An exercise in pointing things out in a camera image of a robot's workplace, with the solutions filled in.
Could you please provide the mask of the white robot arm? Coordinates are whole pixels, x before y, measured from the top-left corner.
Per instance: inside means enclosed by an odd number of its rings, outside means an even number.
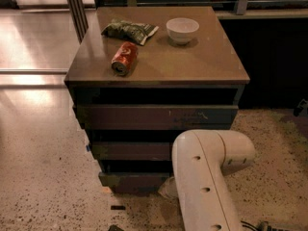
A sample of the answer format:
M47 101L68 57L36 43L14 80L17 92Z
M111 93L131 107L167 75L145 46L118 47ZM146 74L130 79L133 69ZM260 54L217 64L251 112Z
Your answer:
M243 231L224 177L249 167L251 139L232 130L189 130L172 147L173 176L160 188L179 199L185 231Z

